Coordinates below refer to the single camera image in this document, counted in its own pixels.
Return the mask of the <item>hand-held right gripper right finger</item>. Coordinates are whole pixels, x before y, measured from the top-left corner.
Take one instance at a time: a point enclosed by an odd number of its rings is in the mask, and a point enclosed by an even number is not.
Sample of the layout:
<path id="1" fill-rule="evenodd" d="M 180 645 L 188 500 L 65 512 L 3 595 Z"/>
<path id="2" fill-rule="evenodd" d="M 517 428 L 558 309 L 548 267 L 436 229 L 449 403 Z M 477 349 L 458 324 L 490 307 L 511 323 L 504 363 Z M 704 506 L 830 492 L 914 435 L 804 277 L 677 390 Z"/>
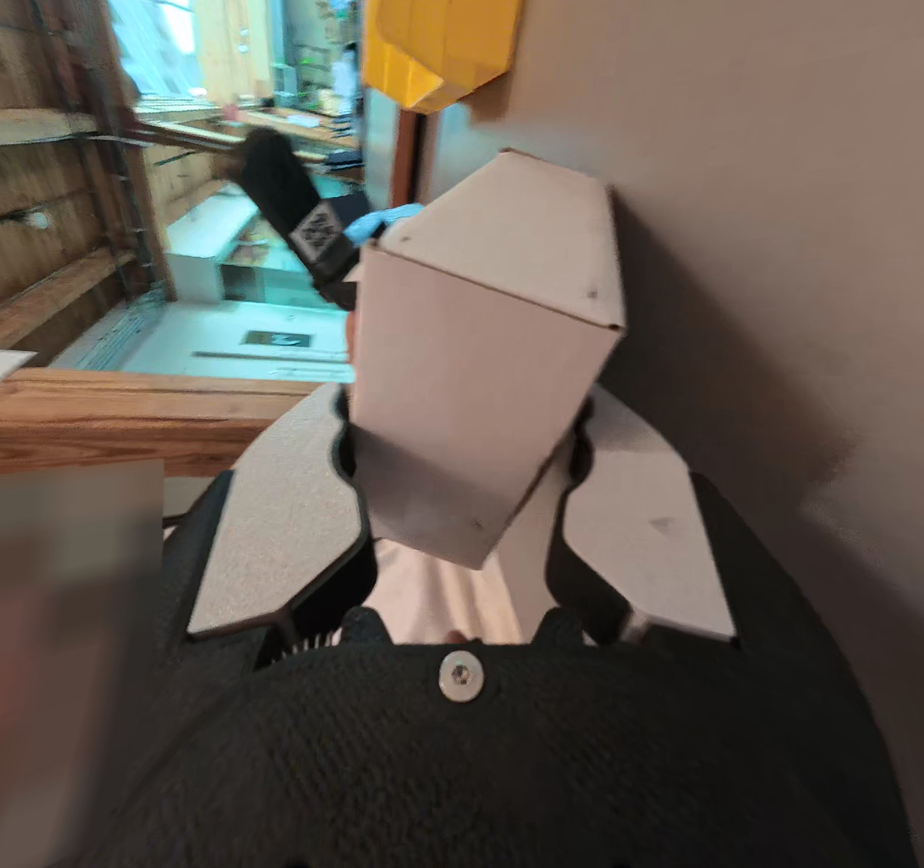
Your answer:
<path id="1" fill-rule="evenodd" d="M 667 628 L 719 643 L 736 629 L 687 464 L 600 386 L 574 426 L 545 581 L 591 643 Z"/>

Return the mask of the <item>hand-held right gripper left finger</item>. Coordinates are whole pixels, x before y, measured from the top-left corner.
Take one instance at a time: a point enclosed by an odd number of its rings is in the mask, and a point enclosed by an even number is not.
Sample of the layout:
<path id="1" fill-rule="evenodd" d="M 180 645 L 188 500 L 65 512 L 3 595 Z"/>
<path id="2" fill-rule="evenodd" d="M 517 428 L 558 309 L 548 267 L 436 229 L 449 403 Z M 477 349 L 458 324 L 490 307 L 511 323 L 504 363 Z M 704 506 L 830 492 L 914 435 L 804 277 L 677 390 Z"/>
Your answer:
<path id="1" fill-rule="evenodd" d="M 342 454 L 346 389 L 323 384 L 273 421 L 232 469 L 199 591 L 192 639 L 273 627 L 283 639 L 335 631 L 296 609 L 340 573 L 371 534 Z"/>

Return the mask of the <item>yellow plastic bin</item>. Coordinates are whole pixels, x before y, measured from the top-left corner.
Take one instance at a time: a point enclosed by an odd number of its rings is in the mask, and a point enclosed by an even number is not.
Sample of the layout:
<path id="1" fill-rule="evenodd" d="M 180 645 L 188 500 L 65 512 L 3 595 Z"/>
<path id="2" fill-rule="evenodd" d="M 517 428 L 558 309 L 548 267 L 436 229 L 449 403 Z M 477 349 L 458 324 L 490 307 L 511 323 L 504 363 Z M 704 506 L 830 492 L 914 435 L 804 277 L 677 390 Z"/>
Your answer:
<path id="1" fill-rule="evenodd" d="M 430 115 L 505 74 L 523 0 L 365 0 L 361 76 Z"/>

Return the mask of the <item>white cardboard mailer box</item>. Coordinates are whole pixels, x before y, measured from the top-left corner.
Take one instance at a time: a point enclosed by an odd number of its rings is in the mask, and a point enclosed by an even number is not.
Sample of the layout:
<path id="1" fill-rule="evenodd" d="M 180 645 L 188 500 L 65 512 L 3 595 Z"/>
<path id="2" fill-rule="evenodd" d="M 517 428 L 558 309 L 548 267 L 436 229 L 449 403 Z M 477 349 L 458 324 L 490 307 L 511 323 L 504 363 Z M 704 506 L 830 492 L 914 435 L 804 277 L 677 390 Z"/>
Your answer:
<path id="1" fill-rule="evenodd" d="M 609 192 L 503 151 L 363 249 L 357 312 L 373 535 L 477 570 L 625 332 Z"/>

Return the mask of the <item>person's white shirt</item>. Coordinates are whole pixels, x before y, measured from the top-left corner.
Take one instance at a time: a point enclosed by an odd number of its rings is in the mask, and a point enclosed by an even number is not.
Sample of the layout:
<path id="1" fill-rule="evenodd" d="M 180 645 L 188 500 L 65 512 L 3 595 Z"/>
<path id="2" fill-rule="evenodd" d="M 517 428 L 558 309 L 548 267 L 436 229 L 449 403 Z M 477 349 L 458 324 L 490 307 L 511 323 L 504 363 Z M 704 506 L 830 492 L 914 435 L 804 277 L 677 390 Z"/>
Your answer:
<path id="1" fill-rule="evenodd" d="M 380 615 L 395 643 L 530 642 L 557 604 L 546 565 L 568 461 L 561 447 L 478 570 L 395 542 L 376 542 L 377 581 L 364 604 Z"/>

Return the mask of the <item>wooden railing beam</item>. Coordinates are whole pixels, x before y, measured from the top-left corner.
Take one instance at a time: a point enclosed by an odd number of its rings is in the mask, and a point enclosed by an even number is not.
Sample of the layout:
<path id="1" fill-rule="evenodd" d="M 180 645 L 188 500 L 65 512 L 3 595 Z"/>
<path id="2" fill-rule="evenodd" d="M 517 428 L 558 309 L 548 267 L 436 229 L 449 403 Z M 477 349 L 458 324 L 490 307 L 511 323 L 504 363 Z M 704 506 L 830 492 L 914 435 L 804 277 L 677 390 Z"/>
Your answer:
<path id="1" fill-rule="evenodd" d="M 318 387 L 18 369 L 1 384 L 1 473 L 161 459 L 166 477 L 211 478 Z"/>

